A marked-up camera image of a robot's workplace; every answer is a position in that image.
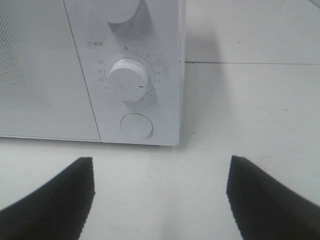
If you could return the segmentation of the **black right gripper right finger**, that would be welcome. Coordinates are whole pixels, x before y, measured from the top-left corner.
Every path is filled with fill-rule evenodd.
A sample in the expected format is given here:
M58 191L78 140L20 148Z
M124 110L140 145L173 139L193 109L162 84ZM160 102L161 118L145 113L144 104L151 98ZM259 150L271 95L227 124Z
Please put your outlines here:
M320 207L250 160L232 156L226 195L244 240L318 240Z

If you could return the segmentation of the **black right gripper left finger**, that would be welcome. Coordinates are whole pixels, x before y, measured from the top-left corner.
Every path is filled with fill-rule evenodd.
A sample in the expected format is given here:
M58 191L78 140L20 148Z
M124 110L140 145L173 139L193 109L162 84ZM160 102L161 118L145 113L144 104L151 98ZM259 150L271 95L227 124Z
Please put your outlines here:
M78 240L95 197L93 159L80 157L0 211L2 240Z

